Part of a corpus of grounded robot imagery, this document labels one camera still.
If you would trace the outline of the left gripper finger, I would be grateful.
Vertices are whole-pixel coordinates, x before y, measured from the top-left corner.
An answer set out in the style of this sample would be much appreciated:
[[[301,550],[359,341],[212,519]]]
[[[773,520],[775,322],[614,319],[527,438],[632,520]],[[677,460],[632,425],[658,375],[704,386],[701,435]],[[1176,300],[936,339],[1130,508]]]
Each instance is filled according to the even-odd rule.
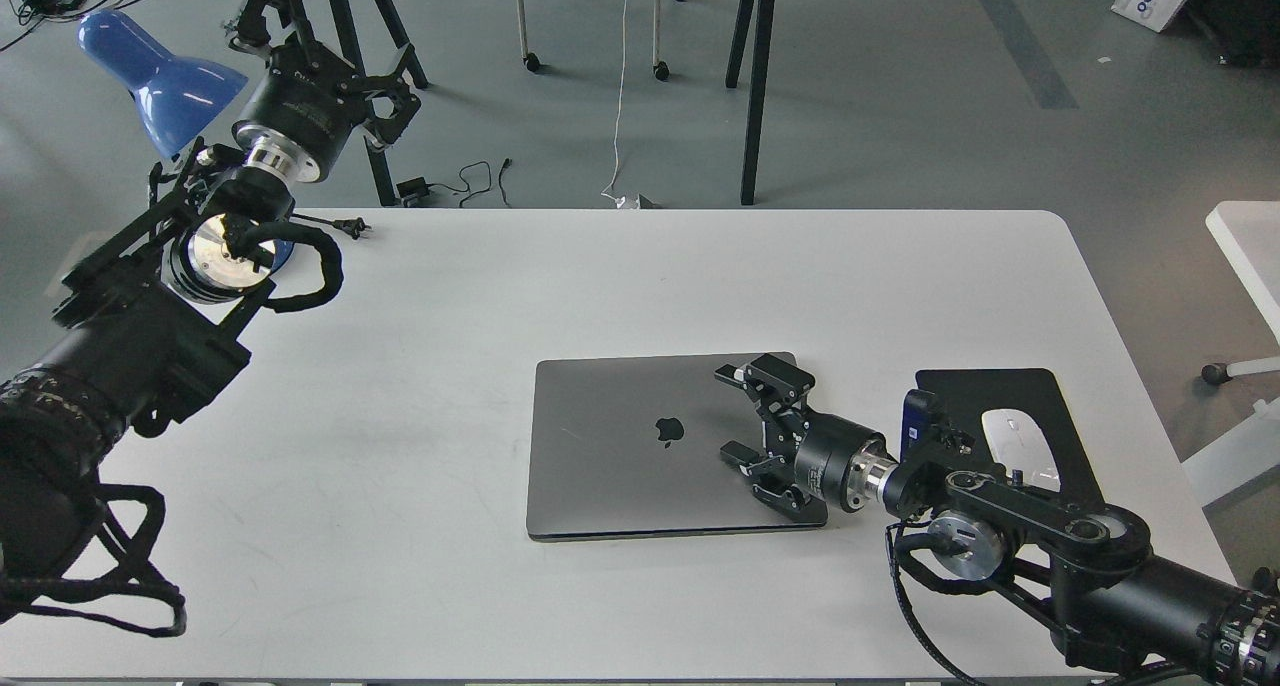
[[[273,49],[265,17],[268,10],[278,12],[284,29],[293,27],[292,44],[302,52],[303,61],[315,61],[316,40],[305,12],[305,0],[244,0],[238,15],[224,26],[228,47],[269,60]]]
[[[413,120],[421,106],[411,84],[404,81],[406,72],[416,63],[416,49],[412,44],[404,44],[396,52],[394,67],[385,76],[366,76],[360,79],[360,95],[371,104],[375,99],[387,99],[392,111],[388,116],[378,116],[374,108],[370,108],[369,116],[362,122],[367,143],[371,148],[388,148],[396,145]]]

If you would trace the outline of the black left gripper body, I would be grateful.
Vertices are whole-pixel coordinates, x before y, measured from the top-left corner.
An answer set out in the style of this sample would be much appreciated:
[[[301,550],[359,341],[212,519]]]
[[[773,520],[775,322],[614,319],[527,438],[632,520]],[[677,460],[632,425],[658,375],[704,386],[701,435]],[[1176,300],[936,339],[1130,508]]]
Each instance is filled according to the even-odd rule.
[[[305,61],[292,42],[288,38],[271,49],[264,81],[233,125],[233,134],[247,152],[279,154],[283,180],[320,183],[352,131],[362,129],[370,108],[378,116],[388,116],[392,106],[387,99],[366,102],[360,95],[360,79],[366,76],[326,45],[316,44],[315,61]]]

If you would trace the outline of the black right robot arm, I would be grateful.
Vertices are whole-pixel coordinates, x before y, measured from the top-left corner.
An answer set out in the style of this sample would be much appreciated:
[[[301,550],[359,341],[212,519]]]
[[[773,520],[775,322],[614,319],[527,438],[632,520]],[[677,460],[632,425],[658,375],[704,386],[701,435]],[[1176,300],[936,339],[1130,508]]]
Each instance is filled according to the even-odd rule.
[[[920,370],[901,443],[806,399],[815,380],[776,355],[716,378],[748,395],[763,445],[722,459],[758,500],[799,518],[824,506],[882,506],[890,577],[916,640],[929,640],[901,584],[998,594],[1044,626],[1069,666],[1114,685],[1194,674],[1211,685],[1277,682],[1277,585],[1239,589],[1153,554],[1147,523],[1106,503],[1052,372]]]

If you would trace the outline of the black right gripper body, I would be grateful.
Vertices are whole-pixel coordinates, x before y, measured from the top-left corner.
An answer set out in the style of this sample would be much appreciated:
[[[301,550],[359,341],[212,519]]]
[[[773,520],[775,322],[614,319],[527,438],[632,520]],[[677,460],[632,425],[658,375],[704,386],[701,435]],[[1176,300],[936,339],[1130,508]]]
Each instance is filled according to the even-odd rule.
[[[899,467],[882,434],[836,413],[788,416],[764,434],[765,452],[783,461],[786,484],[846,513],[882,503]]]

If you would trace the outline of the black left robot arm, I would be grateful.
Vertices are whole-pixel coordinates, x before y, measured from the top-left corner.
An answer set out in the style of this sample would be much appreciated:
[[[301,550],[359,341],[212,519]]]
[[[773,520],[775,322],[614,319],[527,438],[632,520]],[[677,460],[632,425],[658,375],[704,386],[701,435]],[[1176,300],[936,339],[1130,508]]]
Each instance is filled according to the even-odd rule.
[[[353,131],[379,154],[419,111],[428,81],[390,0],[246,0],[228,31],[265,72],[234,143],[205,145],[246,76],[175,56],[123,12],[79,22],[81,49],[133,95],[163,163],[146,211],[64,276],[65,337],[3,385],[4,619],[127,596],[168,605],[170,625],[92,621],[186,631],[186,600],[151,562],[163,495],[106,484],[100,466],[127,433],[157,436],[210,404],[250,363],[239,338],[260,308],[337,297],[340,248],[303,224],[294,186],[324,180]]]

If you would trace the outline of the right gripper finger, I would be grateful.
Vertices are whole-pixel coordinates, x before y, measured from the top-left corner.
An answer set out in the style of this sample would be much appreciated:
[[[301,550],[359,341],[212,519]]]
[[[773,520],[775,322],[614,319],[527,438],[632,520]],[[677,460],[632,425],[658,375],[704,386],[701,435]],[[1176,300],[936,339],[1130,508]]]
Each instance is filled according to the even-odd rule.
[[[719,458],[748,481],[753,497],[792,522],[817,522],[817,500],[785,477],[787,463],[780,456],[764,456],[751,445],[727,442]]]
[[[745,393],[765,426],[780,433],[808,431],[806,398],[817,381],[796,363],[765,353],[744,366],[722,363],[714,378]]]

